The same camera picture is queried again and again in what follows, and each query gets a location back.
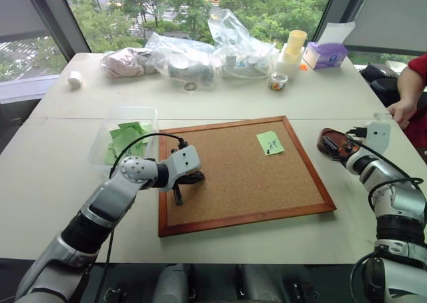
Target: black chair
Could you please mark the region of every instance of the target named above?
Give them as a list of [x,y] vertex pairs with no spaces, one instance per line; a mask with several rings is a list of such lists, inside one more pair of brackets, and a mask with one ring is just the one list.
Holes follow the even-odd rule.
[[[400,101],[397,78],[379,78],[369,84],[385,107]],[[418,100],[417,109],[427,107],[427,93],[423,92]]]

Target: small white object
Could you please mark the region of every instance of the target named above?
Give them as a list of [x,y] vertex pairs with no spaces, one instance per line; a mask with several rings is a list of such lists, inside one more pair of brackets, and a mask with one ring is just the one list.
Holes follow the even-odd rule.
[[73,89],[81,87],[81,74],[79,71],[72,71],[69,74],[68,84],[71,85]]
[[348,23],[328,23],[318,40],[318,45],[327,43],[343,43],[344,40],[356,27],[353,21]]

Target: purple tissue box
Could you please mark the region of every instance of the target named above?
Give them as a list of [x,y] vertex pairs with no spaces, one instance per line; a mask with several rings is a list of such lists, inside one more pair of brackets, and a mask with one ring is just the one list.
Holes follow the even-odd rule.
[[312,69],[337,67],[341,66],[347,53],[348,50],[340,43],[318,45],[311,41],[307,44],[302,58]]

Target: person's arm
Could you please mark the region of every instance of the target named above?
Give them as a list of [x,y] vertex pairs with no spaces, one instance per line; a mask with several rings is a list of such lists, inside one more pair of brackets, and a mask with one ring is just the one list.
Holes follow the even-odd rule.
[[415,114],[416,104],[425,86],[426,82],[422,76],[409,67],[406,67],[400,74],[398,79],[400,101],[387,108],[400,127],[405,128],[408,120]]

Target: brown object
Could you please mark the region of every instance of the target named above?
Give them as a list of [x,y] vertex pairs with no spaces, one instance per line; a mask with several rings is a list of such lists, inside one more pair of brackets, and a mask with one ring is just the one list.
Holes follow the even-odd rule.
[[319,134],[318,150],[328,156],[332,157],[333,155],[330,154],[330,151],[328,151],[328,149],[324,145],[323,143],[324,137],[327,137],[330,139],[330,141],[334,142],[334,144],[338,148],[336,156],[342,162],[346,162],[350,154],[354,154],[359,150],[359,147],[357,145],[351,144],[346,134],[327,127],[327,128],[324,128]]
[[[256,137],[274,131],[285,152],[264,155]],[[301,216],[336,209],[286,117],[165,129],[194,145],[203,182],[159,193],[159,236]],[[176,141],[160,137],[161,160]]]

